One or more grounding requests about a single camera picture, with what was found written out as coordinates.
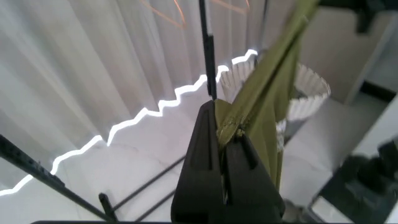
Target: laundry basket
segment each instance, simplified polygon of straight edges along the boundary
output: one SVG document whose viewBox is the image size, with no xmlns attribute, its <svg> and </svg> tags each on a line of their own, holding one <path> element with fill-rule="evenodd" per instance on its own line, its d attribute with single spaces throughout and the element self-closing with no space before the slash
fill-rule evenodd
<svg viewBox="0 0 398 224">
<path fill-rule="evenodd" d="M 221 73 L 221 86 L 226 101 L 232 103 L 242 88 L 244 82 L 254 70 L 255 60 L 249 59 L 232 66 L 227 72 Z M 303 123 L 318 111 L 322 103 L 330 96 L 327 82 L 313 70 L 304 65 L 297 65 L 295 79 L 295 96 L 289 103 L 286 129 L 284 131 L 287 142 L 303 125 Z"/>
</svg>

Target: white curtain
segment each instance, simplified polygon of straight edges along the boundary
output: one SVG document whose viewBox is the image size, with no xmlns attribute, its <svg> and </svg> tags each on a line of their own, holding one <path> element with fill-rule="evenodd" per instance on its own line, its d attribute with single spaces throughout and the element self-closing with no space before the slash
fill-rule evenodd
<svg viewBox="0 0 398 224">
<path fill-rule="evenodd" d="M 173 0 L 146 0 L 182 24 Z M 57 156 L 205 73 L 198 1 L 177 27 L 140 0 L 0 0 L 0 134 L 51 170 Z M 208 1 L 217 65 L 258 49 L 265 0 Z M 0 190 L 25 173 L 0 160 Z"/>
</svg>

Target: black baseboard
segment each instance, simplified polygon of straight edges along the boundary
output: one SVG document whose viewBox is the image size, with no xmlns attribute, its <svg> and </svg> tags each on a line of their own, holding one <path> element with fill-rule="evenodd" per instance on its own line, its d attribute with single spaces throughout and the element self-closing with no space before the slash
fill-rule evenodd
<svg viewBox="0 0 398 224">
<path fill-rule="evenodd" d="M 391 90 L 369 83 L 367 81 L 362 84 L 360 91 L 388 103 L 390 103 L 397 94 Z"/>
</svg>

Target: orange wire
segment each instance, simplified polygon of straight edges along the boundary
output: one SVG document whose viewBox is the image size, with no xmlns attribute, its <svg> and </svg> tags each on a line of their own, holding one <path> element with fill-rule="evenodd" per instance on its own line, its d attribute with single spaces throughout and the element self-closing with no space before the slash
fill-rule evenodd
<svg viewBox="0 0 398 224">
<path fill-rule="evenodd" d="M 217 3 L 221 6 L 224 6 L 230 10 L 233 10 L 235 12 L 241 13 L 241 14 L 246 14 L 249 10 L 250 10 L 250 4 L 249 4 L 249 0 L 246 0 L 246 4 L 248 5 L 247 8 L 240 8 L 240 7 L 236 7 L 233 6 L 231 4 L 225 3 L 222 0 L 212 0 L 214 3 Z"/>
<path fill-rule="evenodd" d="M 140 0 L 141 3 L 143 3 L 143 5 L 145 5 L 147 8 L 149 8 L 150 10 L 152 10 L 154 13 L 158 14 L 160 17 L 162 17 L 163 19 L 165 19 L 166 21 L 171 22 L 172 24 L 174 24 L 175 26 L 184 29 L 185 28 L 185 17 L 184 17 L 184 13 L 182 12 L 180 5 L 178 5 L 177 0 L 174 0 L 174 3 L 178 9 L 178 11 L 180 12 L 181 15 L 181 19 L 182 19 L 182 24 L 179 24 L 178 22 L 175 22 L 173 19 L 171 19 L 170 17 L 166 16 L 165 14 L 161 13 L 160 11 L 156 10 L 154 7 L 150 6 L 150 4 L 148 2 L 146 2 L 145 0 Z"/>
</svg>

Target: tiled floor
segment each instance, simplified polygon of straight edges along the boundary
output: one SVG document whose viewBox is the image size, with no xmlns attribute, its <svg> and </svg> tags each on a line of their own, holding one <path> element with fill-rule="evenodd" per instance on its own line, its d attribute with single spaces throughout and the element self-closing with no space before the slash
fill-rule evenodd
<svg viewBox="0 0 398 224">
<path fill-rule="evenodd" d="M 222 98 L 221 87 L 218 89 Z M 64 161 L 57 175 L 101 210 L 100 192 L 108 194 L 115 204 L 185 154 L 198 109 L 209 99 L 203 85 L 184 95 L 179 107 L 166 108 L 162 118 L 145 117 L 137 125 L 120 130 L 110 147 L 102 142 L 86 154 Z M 300 205 L 308 203 L 385 106 L 366 95 L 359 95 L 353 106 L 327 101 L 285 149 L 281 195 Z M 181 167 L 125 204 L 116 213 L 119 219 L 135 220 L 172 191 Z M 171 202 L 166 201 L 144 221 L 170 221 Z M 4 223 L 99 220 L 35 180 L 17 194 L 1 197 L 0 207 Z"/>
</svg>

